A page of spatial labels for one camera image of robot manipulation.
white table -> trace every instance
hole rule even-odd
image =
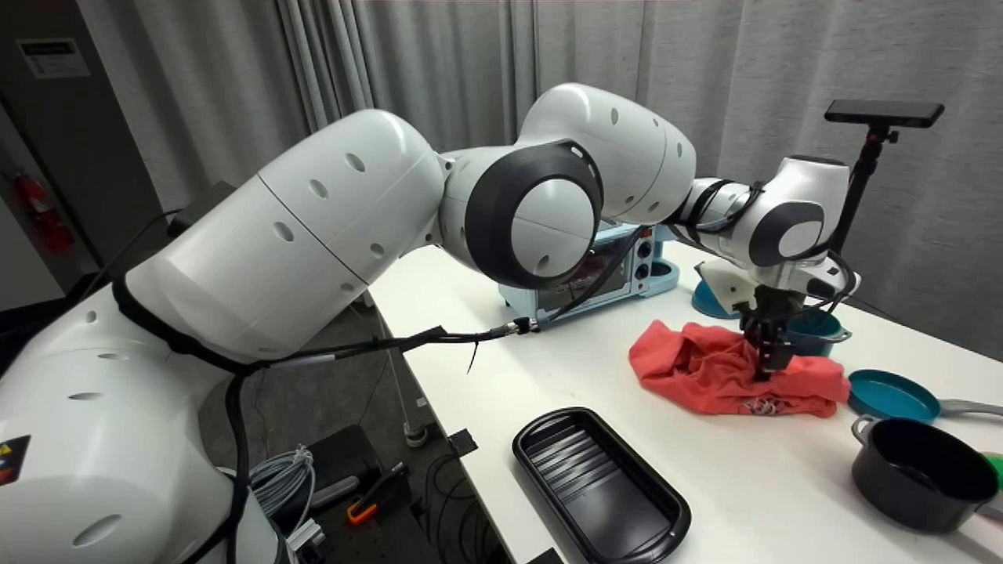
[[[689,307],[694,262],[701,255],[666,243],[682,277],[662,298],[632,301],[558,327],[470,348],[420,348],[408,362],[444,433],[470,429],[479,450],[464,457],[495,526],[518,561],[553,547],[553,537],[510,472],[510,439],[533,418],[584,403],[598,411],[694,506],[694,530],[675,561],[999,561],[1003,526],[982,517],[956,537],[917,537],[873,513],[848,481],[860,450],[852,412],[815,418],[696,418],[640,388],[627,348],[653,321],[717,321]],[[437,248],[399,259],[372,287],[395,334],[427,327],[490,328],[510,312],[498,287]],[[841,307],[852,331],[835,357],[848,369],[896,369],[941,398],[1003,403],[1003,362]],[[948,422],[982,450],[1003,450],[1003,426]]]

red cloth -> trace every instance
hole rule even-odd
[[[794,357],[782,374],[752,381],[752,344],[722,327],[653,321],[631,348],[631,362],[656,394],[696,412],[815,412],[831,418],[848,398],[844,367],[828,357]]]

